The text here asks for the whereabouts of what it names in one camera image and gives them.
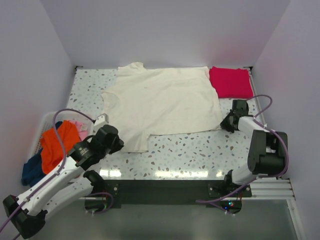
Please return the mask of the cream white t-shirt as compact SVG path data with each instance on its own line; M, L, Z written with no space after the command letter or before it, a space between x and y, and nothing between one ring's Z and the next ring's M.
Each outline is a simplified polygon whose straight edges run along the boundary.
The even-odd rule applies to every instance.
M115 84L101 96L128 153L147 152L151 135L218 130L223 120L206 66L146 69L133 62L118 68Z

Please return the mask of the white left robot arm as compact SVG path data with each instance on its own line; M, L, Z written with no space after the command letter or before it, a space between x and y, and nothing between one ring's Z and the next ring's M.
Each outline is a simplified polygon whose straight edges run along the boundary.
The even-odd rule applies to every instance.
M56 212L82 197L105 196L104 207L94 210L100 214L109 210L114 196L107 192L104 180L91 166L124 146L118 130L109 125L104 113L93 120L93 134L63 151L62 161L42 180L18 196L3 200L7 220L2 230L12 223L18 236L27 240L35 236Z

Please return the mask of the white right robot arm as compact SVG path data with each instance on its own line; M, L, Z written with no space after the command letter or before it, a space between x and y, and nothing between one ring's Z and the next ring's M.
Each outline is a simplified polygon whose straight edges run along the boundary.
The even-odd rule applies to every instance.
M227 132L240 131L250 137L247 163L238 169L230 170L224 177L223 192L235 196L242 185L248 185L259 178L272 178L283 175L289 165L288 136L277 132L257 121L249 114L246 100L232 101L232 108L220 123Z

